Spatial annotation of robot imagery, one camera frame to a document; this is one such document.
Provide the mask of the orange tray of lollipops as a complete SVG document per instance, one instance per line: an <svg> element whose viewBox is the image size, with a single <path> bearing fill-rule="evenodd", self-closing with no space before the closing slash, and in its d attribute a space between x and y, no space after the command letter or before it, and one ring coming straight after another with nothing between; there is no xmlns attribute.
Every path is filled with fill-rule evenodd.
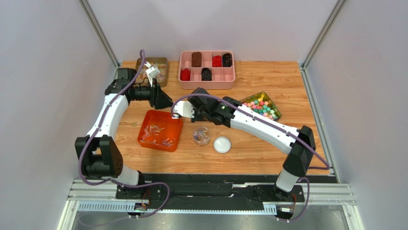
<svg viewBox="0 0 408 230"><path fill-rule="evenodd" d="M147 111L137 141L148 149L175 152L183 127L182 119L172 118L169 112Z"/></svg>

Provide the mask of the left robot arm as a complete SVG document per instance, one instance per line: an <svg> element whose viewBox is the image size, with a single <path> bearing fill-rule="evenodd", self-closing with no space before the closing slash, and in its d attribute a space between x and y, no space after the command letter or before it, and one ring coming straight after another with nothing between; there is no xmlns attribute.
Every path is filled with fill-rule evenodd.
<svg viewBox="0 0 408 230"><path fill-rule="evenodd" d="M124 164L114 141L120 120L131 101L148 101L155 109L173 105L172 99L161 89L156 77L161 74L155 67L147 70L147 85L136 84L140 71L120 68L118 78L106 88L102 110L92 129L75 141L79 159L80 178L88 185L111 181L124 187L141 187L145 182L142 173Z"/></svg>

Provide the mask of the bronze tin of gummy candies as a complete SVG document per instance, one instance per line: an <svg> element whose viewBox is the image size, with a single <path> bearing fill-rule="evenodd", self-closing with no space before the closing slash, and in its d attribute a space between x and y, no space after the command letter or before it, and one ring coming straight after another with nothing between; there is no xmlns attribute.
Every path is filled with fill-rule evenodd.
<svg viewBox="0 0 408 230"><path fill-rule="evenodd" d="M167 58L165 57L147 57L145 61L148 62L151 66L156 67L160 74L156 76L156 79L162 88L166 87L168 84L168 70L169 70L169 63ZM136 79L136 83L142 83L144 78L147 78L147 74L145 71L147 70L147 66L143 66L140 74Z"/></svg>

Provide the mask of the green tin of star candies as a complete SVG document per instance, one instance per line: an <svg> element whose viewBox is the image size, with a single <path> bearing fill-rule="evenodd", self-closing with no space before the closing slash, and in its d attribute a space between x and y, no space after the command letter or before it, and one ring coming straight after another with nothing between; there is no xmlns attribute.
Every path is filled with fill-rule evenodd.
<svg viewBox="0 0 408 230"><path fill-rule="evenodd" d="M266 92L259 92L246 97L240 102L250 110L274 121L278 121L282 114Z"/></svg>

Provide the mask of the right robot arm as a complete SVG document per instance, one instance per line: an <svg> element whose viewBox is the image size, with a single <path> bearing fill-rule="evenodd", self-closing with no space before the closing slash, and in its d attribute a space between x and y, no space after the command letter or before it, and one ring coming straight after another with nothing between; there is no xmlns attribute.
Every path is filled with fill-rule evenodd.
<svg viewBox="0 0 408 230"><path fill-rule="evenodd" d="M187 101L204 120L250 133L285 153L287 157L275 183L277 190L291 192L295 183L306 175L316 151L310 127L298 129L280 124L252 111L240 101L227 96L217 98L203 88L194 90Z"/></svg>

